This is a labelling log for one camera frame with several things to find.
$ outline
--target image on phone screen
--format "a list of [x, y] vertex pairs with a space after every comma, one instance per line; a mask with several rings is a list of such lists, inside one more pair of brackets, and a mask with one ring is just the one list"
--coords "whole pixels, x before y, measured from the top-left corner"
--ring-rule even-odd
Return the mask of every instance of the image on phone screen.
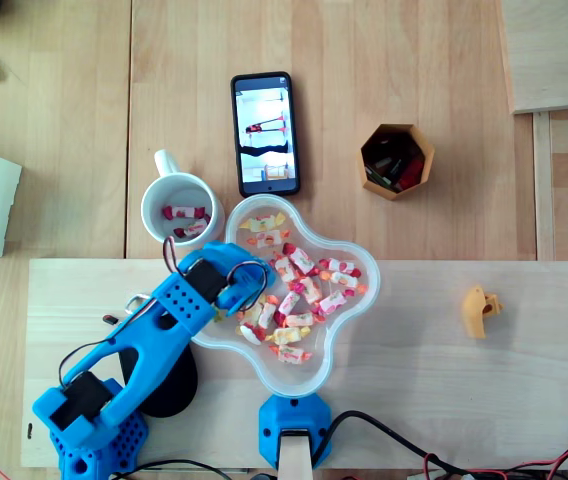
[[248, 194], [296, 190], [290, 85], [283, 76], [234, 82], [241, 181]]

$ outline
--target small yellow object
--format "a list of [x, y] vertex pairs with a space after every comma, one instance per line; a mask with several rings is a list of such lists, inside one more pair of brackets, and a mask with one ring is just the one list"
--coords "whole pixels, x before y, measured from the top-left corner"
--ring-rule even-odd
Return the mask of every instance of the small yellow object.
[[473, 287], [464, 298], [462, 314], [466, 333], [471, 338], [486, 338], [484, 319], [499, 315], [504, 306], [494, 293], [484, 293], [480, 285]]

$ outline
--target white mug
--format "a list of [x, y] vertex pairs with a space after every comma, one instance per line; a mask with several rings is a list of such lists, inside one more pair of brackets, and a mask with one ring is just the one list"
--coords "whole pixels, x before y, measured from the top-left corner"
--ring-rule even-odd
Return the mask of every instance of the white mug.
[[[213, 190], [201, 179], [190, 173], [180, 172], [173, 156], [166, 150], [155, 152], [155, 165], [160, 178], [149, 185], [142, 197], [142, 222], [155, 240], [163, 242], [173, 236], [179, 247], [201, 247], [217, 239], [224, 228], [224, 208]], [[192, 218], [167, 220], [162, 210], [166, 206], [204, 207], [211, 220], [197, 237], [178, 238], [173, 230], [185, 228], [194, 222]]]

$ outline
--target wooden table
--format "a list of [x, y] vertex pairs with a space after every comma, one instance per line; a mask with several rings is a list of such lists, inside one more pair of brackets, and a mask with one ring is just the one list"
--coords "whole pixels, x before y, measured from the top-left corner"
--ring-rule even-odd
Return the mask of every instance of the wooden table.
[[[380, 259], [536, 258], [532, 122], [508, 114], [491, 1], [5, 3], [0, 156], [26, 167], [0, 259], [0, 464], [13, 478], [47, 478], [18, 458], [27, 259], [158, 257], [139, 204], [159, 148], [229, 212], [234, 74], [292, 74], [305, 180], [293, 201], [319, 233]], [[416, 123], [436, 147], [428, 186], [396, 203], [355, 169], [382, 122]]]

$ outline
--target mug handle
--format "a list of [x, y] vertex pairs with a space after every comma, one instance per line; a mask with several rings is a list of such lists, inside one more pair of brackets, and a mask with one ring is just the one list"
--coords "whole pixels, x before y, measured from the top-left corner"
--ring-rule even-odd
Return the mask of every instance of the mug handle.
[[155, 152], [155, 166], [160, 172], [160, 177], [170, 175], [171, 173], [180, 173], [175, 157], [168, 150], [158, 150]]

